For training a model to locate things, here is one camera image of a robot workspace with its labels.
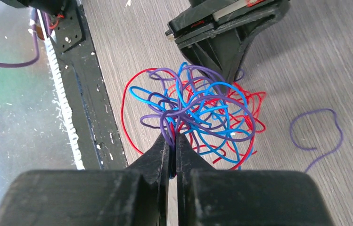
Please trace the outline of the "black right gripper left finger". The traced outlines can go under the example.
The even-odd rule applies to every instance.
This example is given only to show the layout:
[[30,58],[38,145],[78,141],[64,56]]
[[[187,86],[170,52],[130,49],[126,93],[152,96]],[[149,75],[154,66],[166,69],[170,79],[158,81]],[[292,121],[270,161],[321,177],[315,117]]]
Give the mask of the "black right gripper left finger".
[[0,226],[165,226],[170,147],[163,136],[122,170],[31,170],[0,204]]

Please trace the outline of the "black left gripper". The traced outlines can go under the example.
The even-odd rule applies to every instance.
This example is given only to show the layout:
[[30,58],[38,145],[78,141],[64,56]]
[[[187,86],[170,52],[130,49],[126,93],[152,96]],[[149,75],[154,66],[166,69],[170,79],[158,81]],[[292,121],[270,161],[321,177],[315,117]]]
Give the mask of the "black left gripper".
[[288,0],[191,0],[168,22],[167,38],[181,44],[192,65],[208,68],[214,81],[231,84],[256,35],[281,21]]

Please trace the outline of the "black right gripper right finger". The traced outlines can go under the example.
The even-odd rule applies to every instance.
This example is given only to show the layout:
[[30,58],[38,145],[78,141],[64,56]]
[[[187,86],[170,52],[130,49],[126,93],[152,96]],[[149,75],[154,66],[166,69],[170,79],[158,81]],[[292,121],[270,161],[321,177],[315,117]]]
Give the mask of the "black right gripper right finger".
[[181,226],[331,226],[314,180],[289,170],[219,170],[175,140]]

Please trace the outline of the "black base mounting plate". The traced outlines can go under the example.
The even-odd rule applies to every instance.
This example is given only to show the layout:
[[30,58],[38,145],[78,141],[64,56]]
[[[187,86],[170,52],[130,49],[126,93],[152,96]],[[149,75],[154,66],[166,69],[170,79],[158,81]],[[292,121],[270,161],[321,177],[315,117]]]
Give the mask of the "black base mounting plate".
[[79,0],[54,0],[51,40],[86,170],[128,166],[87,18]]

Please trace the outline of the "perforated metal rail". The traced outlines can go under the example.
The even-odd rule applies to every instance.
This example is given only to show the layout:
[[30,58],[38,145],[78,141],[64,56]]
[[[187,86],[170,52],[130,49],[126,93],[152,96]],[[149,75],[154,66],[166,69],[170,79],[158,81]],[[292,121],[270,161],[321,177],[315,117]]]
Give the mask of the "perforated metal rail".
[[78,135],[72,122],[72,109],[69,106],[66,98],[65,88],[61,77],[61,71],[59,68],[58,59],[56,56],[54,41],[51,40],[52,36],[49,35],[49,29],[46,28],[45,13],[38,10],[37,15],[39,17],[40,24],[42,26],[43,37],[45,39],[44,44],[47,51],[49,65],[53,76],[54,86],[57,94],[57,100],[54,101],[60,108],[60,118],[62,119],[65,127],[66,134],[68,135],[69,144],[72,150],[73,165],[77,170],[85,170],[85,166],[82,161],[82,154],[78,146]]

